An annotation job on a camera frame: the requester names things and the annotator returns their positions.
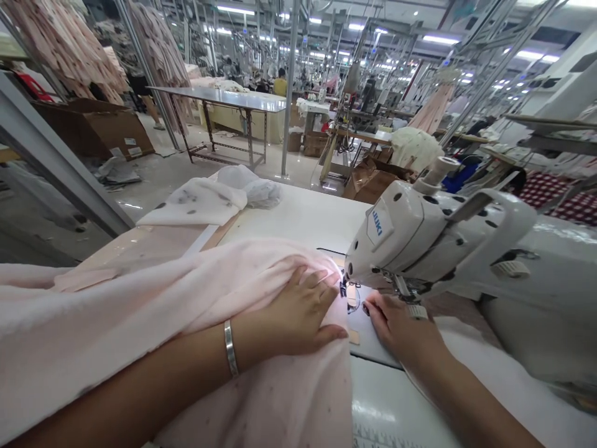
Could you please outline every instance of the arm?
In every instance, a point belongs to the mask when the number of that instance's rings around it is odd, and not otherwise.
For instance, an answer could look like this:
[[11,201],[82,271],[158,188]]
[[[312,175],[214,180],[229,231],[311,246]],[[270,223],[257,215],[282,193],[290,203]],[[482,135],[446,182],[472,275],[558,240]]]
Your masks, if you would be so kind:
[[411,319],[404,307],[379,293],[364,306],[381,342],[421,382],[467,446],[543,447],[452,356],[433,322]]
[[[321,327],[338,295],[337,275],[325,271],[299,284],[299,268],[263,310],[231,320],[234,352],[242,373],[278,355],[316,352],[346,330]],[[231,379],[224,326],[172,340],[47,418],[7,448],[139,448],[176,415]]]

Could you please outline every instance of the cutting table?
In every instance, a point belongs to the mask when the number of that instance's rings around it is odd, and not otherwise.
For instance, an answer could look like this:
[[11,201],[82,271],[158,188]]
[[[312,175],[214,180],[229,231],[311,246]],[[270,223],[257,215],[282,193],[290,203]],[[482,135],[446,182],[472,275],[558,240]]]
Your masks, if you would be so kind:
[[[280,186],[284,199],[276,208],[244,209],[229,223],[218,244],[278,237],[345,253],[370,205]],[[206,226],[139,226],[116,238],[77,269],[164,263],[200,250],[201,239],[208,240],[205,230]],[[353,447],[460,447],[441,415],[380,346],[362,309],[349,315],[349,326],[361,336],[360,345],[351,345]]]
[[[191,98],[193,100],[201,100],[203,113],[205,114],[205,124],[207,127],[207,132],[210,135],[210,143],[211,143],[211,153],[216,152],[216,145],[228,147],[231,149],[236,149],[238,151],[248,152],[249,153],[249,168],[254,170],[257,165],[261,162],[266,163],[266,149],[267,149],[267,113],[276,113],[286,109],[286,100],[281,98],[276,98],[272,95],[272,98],[265,98],[263,96],[254,96],[248,95],[246,93],[237,93],[237,92],[229,92],[219,89],[212,89],[206,87],[149,87],[155,91],[161,91],[168,94],[168,98],[172,104],[172,108],[177,110],[176,104],[174,102],[173,96],[186,96],[187,98]],[[210,120],[210,112],[208,108],[208,104],[214,104],[218,106],[228,107],[232,109],[237,109],[240,111],[244,111],[245,117],[244,120],[246,122],[246,130],[247,130],[247,141],[249,149],[241,148],[238,146],[232,146],[226,143],[219,143],[214,141],[213,139],[213,130],[211,128],[211,120]],[[263,153],[261,152],[254,152],[253,151],[253,135],[252,135],[252,118],[251,113],[263,112],[264,114],[264,131],[263,131]],[[214,157],[213,155],[208,155],[201,153],[200,151],[207,149],[206,144],[202,144],[195,147],[189,147],[187,142],[187,137],[185,136],[185,126],[181,122],[178,115],[177,117],[177,124],[180,129],[180,133],[182,134],[182,138],[185,141],[185,147],[187,148],[188,158],[193,162],[193,157],[199,157],[200,159],[206,159],[213,162],[219,162],[227,165],[237,165],[237,162],[229,161],[226,159],[221,159],[219,157]],[[257,160],[254,160],[254,156],[260,156]]]

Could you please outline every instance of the juki logo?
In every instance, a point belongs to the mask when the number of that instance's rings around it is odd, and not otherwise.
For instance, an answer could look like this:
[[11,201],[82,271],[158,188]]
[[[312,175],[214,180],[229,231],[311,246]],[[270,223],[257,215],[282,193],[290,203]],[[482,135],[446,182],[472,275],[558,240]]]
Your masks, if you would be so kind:
[[379,221],[379,216],[377,212],[373,210],[373,222],[375,223],[375,229],[377,230],[377,236],[381,236],[383,233],[381,230],[381,222]]

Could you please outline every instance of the white sewing machine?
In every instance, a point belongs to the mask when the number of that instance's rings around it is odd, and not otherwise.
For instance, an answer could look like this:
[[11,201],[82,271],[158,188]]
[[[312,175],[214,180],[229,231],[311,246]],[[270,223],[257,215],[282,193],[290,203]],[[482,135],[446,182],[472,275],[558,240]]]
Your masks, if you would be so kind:
[[390,289],[418,318],[426,297],[484,294],[486,320],[531,375],[595,387],[597,233],[495,190],[440,192],[454,163],[387,188],[348,249],[345,281]]

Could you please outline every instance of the metal table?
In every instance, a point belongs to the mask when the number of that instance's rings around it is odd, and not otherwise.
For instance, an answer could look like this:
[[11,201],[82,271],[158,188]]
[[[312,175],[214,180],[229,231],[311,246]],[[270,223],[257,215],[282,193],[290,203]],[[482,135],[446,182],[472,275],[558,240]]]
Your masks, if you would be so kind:
[[[177,110],[177,107],[174,103],[174,95],[186,96],[187,98],[192,98],[194,100],[201,100],[203,103],[203,113],[205,114],[205,122],[207,125],[207,131],[210,135],[210,143],[211,143],[211,152],[216,152],[216,145],[228,147],[231,149],[237,149],[239,151],[248,152],[249,153],[249,167],[251,170],[254,170],[257,165],[261,162],[266,163],[266,147],[267,147],[267,113],[268,112],[280,112],[286,109],[286,100],[283,99],[269,99],[263,98],[260,96],[252,96],[246,93],[236,93],[236,92],[228,92],[223,90],[217,90],[212,88],[205,88],[205,87],[149,87],[150,89],[161,91],[168,94],[168,98],[172,104],[174,110]],[[210,112],[208,110],[207,104],[211,103],[217,106],[224,106],[231,109],[238,109],[242,110],[246,113],[246,122],[247,122],[247,141],[249,143],[249,149],[241,148],[238,146],[232,146],[226,143],[219,143],[213,140],[213,133],[211,128],[211,121],[210,121]],[[261,152],[254,152],[253,151],[253,137],[251,132],[251,113],[253,111],[259,111],[264,113],[264,138],[263,138],[263,153]],[[206,159],[213,162],[219,162],[227,165],[236,165],[236,163],[232,161],[228,161],[225,159],[220,159],[219,157],[208,156],[206,154],[200,154],[199,151],[203,149],[207,149],[207,144],[201,144],[199,146],[189,147],[187,142],[187,137],[185,136],[185,127],[181,123],[180,118],[178,115],[176,116],[176,120],[178,126],[180,128],[180,133],[182,134],[182,138],[185,141],[185,147],[187,148],[188,158],[193,163],[193,157],[199,157],[200,159]],[[253,156],[260,156],[257,161],[254,160]]]

